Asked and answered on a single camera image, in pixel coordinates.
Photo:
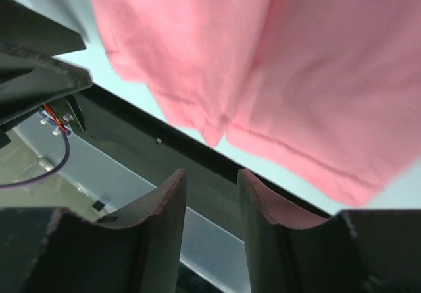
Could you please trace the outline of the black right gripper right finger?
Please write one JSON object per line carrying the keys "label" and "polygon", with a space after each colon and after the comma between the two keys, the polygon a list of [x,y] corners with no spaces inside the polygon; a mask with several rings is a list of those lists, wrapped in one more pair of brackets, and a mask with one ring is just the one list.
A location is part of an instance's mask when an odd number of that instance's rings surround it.
{"label": "black right gripper right finger", "polygon": [[325,219],[238,172],[253,292],[419,292],[420,211],[350,209]]}

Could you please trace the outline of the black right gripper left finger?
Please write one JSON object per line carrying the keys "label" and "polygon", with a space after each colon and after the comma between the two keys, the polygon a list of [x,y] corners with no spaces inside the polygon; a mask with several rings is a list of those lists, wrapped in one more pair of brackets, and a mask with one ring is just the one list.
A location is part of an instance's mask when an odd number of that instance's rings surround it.
{"label": "black right gripper left finger", "polygon": [[174,292],[186,172],[91,222],[62,207],[1,210],[2,292]]}

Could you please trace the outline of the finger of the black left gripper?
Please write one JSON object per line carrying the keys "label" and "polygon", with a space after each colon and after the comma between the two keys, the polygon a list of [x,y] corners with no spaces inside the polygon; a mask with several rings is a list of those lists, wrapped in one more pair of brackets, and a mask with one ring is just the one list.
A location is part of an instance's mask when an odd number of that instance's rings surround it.
{"label": "finger of the black left gripper", "polygon": [[1,45],[1,125],[92,85],[90,73],[83,68]]}
{"label": "finger of the black left gripper", "polygon": [[1,0],[1,43],[45,55],[61,55],[86,48],[79,33],[15,0]]}

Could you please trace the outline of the pink t shirt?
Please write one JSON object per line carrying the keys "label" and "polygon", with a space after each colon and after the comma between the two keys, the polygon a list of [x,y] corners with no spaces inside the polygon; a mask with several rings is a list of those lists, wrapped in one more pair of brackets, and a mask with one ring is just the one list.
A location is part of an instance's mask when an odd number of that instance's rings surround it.
{"label": "pink t shirt", "polygon": [[420,0],[92,0],[166,120],[366,205],[420,158]]}

